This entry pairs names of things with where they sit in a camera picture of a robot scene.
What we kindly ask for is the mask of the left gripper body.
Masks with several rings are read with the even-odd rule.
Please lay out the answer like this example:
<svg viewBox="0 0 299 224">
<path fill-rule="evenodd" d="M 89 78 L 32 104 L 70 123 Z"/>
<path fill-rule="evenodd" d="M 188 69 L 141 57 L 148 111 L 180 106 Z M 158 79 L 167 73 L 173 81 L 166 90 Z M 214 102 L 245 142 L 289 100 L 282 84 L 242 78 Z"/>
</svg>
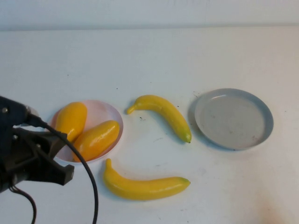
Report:
<svg viewBox="0 0 299 224">
<path fill-rule="evenodd" d="M 45 182 L 50 173 L 53 135 L 13 128 L 6 149 L 0 150 L 0 191 L 21 181 Z"/>
</svg>

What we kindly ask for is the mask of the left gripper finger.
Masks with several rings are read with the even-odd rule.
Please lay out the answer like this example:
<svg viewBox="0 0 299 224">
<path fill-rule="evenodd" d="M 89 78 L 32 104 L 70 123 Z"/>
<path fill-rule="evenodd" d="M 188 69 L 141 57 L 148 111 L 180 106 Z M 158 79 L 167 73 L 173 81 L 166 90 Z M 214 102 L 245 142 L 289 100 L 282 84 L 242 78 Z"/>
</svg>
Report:
<svg viewBox="0 0 299 224">
<path fill-rule="evenodd" d="M 74 166 L 65 167 L 55 161 L 44 161 L 34 168 L 28 177 L 28 181 L 49 182 L 64 186 L 73 179 Z"/>
<path fill-rule="evenodd" d="M 46 132 L 44 138 L 46 142 L 45 152 L 50 158 L 53 159 L 65 146 L 65 142 L 50 132 Z"/>
</svg>

